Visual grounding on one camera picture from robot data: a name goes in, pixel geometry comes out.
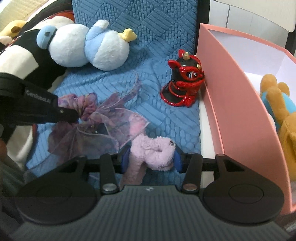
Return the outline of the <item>person's left hand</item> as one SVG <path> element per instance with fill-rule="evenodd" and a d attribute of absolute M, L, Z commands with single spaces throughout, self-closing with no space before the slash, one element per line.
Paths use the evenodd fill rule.
<path fill-rule="evenodd" d="M 0 138 L 0 161 L 4 162 L 7 157 L 6 143 Z"/>

